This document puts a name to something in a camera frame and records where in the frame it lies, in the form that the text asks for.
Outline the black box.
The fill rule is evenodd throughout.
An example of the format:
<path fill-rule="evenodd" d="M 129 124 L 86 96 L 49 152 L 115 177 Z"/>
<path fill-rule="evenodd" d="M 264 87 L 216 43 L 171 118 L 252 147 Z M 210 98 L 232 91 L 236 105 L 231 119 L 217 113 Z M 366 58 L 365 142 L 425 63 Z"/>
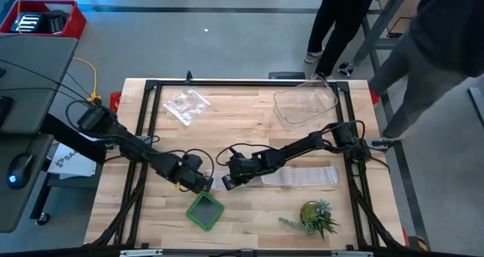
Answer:
<path fill-rule="evenodd" d="M 45 11 L 41 13 L 39 32 L 47 34 L 61 33 L 67 23 L 69 14 L 62 10 Z"/>

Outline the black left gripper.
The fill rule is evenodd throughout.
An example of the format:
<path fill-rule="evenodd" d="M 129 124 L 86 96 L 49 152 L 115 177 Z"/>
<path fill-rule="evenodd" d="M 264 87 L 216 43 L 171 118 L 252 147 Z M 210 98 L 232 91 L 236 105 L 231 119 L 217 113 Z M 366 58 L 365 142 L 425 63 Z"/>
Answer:
<path fill-rule="evenodd" d="M 205 176 L 199 171 L 203 160 L 194 154 L 179 157 L 172 153 L 161 155 L 160 174 L 173 184 L 180 184 L 192 192 L 202 192 L 202 181 Z"/>

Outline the red plastic crate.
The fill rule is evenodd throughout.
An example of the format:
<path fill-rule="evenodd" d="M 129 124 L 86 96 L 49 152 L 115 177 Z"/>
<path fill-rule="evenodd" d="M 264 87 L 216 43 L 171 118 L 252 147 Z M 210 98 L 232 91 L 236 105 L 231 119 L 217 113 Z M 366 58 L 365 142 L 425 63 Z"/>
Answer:
<path fill-rule="evenodd" d="M 21 13 L 39 13 L 52 10 L 62 10 L 69 14 L 67 23 L 61 33 L 13 33 L 12 23 Z M 0 25 L 0 33 L 13 33 L 28 36 L 60 36 L 80 39 L 85 28 L 86 18 L 78 8 L 78 3 L 73 0 L 17 0 Z"/>

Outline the black device with white stripes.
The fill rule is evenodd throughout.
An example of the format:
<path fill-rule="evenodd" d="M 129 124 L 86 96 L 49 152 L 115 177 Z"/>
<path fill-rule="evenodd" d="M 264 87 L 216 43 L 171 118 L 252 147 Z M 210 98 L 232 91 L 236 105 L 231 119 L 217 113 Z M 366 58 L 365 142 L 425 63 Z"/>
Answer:
<path fill-rule="evenodd" d="M 21 13 L 12 23 L 13 33 L 37 33 L 42 21 L 39 13 Z"/>

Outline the potted succulent plant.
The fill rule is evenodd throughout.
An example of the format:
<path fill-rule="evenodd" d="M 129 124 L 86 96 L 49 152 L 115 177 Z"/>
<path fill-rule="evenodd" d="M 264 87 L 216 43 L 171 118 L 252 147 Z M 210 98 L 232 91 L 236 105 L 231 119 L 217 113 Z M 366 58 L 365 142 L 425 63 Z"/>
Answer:
<path fill-rule="evenodd" d="M 299 210 L 299 221 L 292 221 L 280 217 L 281 224 L 289 226 L 298 231 L 305 231 L 310 237 L 319 235 L 325 240 L 325 234 L 336 234 L 336 226 L 340 224 L 332 218 L 332 208 L 326 200 L 308 201 Z"/>

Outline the white printed paper sheet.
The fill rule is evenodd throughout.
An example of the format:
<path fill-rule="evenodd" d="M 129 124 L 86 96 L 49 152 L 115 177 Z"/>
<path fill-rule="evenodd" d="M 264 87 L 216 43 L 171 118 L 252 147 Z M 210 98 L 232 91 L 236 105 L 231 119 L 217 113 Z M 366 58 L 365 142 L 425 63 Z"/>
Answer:
<path fill-rule="evenodd" d="M 55 152 L 47 172 L 57 174 L 61 179 L 73 177 L 91 177 L 95 174 L 97 163 L 81 155 L 78 151 L 54 142 Z"/>

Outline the grey desk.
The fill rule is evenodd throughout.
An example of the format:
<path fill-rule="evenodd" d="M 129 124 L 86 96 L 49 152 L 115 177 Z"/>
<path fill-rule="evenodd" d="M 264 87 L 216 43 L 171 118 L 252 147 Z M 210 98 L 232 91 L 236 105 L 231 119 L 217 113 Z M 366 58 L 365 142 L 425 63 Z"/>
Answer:
<path fill-rule="evenodd" d="M 16 229 L 50 149 L 52 135 L 40 132 L 78 45 L 75 38 L 0 36 L 0 96 L 13 107 L 0 126 L 0 233 Z M 8 167 L 21 153 L 33 155 L 26 186 L 8 186 Z"/>

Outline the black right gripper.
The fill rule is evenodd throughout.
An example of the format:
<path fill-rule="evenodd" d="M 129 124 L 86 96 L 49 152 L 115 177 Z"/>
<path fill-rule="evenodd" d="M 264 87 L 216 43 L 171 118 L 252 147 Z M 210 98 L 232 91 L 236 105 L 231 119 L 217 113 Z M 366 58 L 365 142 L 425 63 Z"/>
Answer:
<path fill-rule="evenodd" d="M 256 176 L 271 173 L 271 169 L 262 160 L 262 151 L 252 153 L 250 158 L 246 158 L 232 147 L 229 150 L 232 152 L 228 161 L 229 174 L 237 180 L 239 185 L 248 183 Z"/>

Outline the green and black square tray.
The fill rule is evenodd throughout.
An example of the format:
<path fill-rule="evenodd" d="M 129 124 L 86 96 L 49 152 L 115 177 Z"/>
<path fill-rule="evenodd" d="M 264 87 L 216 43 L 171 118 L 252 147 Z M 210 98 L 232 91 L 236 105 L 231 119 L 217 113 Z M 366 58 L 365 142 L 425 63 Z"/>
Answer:
<path fill-rule="evenodd" d="M 210 231 L 225 207 L 206 192 L 201 193 L 186 211 L 186 216 L 204 231 Z"/>

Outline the grey metal bar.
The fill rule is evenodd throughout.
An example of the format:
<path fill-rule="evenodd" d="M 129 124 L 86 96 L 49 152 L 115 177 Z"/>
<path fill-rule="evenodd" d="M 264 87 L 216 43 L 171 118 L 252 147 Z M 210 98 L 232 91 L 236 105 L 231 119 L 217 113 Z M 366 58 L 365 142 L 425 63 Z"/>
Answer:
<path fill-rule="evenodd" d="M 468 88 L 467 93 L 470 96 L 473 107 L 477 116 L 479 117 L 479 121 L 484 128 L 484 96 L 482 95 L 481 91 L 475 87 Z"/>

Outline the black desk support bar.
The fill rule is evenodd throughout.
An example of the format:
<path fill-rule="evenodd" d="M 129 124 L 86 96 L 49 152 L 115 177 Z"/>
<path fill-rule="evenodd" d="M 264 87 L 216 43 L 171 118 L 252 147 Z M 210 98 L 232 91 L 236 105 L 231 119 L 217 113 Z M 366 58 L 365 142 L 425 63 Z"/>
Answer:
<path fill-rule="evenodd" d="M 50 113 L 45 116 L 40 132 L 42 134 L 53 135 L 55 140 L 78 151 L 81 155 L 97 164 L 104 164 L 107 152 L 105 147 L 82 136 Z"/>

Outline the person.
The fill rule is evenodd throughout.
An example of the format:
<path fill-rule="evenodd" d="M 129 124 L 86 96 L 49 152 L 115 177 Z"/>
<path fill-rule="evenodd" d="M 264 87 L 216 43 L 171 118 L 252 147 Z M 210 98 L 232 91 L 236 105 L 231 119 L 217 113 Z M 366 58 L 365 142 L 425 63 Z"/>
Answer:
<path fill-rule="evenodd" d="M 484 0 L 420 0 L 408 31 L 368 83 L 375 98 L 402 78 L 401 106 L 382 137 L 400 140 L 424 111 L 468 78 L 484 75 Z"/>
<path fill-rule="evenodd" d="M 351 42 L 372 0 L 322 0 L 309 37 L 304 61 L 316 63 L 314 74 L 330 79 L 346 46 Z"/>

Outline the orange and black block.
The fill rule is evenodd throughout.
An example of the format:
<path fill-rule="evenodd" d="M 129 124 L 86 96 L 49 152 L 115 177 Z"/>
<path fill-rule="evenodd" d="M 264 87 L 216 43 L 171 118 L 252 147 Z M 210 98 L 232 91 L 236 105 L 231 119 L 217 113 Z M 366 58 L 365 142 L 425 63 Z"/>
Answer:
<path fill-rule="evenodd" d="M 410 236 L 408 238 L 408 242 L 409 242 L 409 247 L 414 250 L 424 251 L 424 252 L 427 252 L 429 250 L 427 242 L 425 241 L 424 238 L 420 236 Z"/>

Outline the black computer mouse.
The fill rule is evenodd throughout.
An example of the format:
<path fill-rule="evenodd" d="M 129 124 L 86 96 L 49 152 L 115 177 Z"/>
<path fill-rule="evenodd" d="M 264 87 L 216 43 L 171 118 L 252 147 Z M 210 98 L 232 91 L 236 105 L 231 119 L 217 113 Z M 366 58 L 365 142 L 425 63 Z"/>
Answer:
<path fill-rule="evenodd" d="M 31 153 L 20 153 L 12 159 L 7 170 L 7 185 L 10 189 L 19 190 L 28 184 L 32 164 L 33 155 Z"/>

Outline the clear plastic bin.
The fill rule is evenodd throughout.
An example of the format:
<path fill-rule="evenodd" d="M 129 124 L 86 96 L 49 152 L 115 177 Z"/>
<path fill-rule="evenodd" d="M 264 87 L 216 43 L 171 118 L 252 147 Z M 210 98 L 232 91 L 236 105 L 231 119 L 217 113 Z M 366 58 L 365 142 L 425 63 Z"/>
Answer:
<path fill-rule="evenodd" d="M 338 98 L 326 79 L 310 80 L 274 95 L 275 113 L 282 126 L 293 131 L 320 119 L 338 105 Z"/>

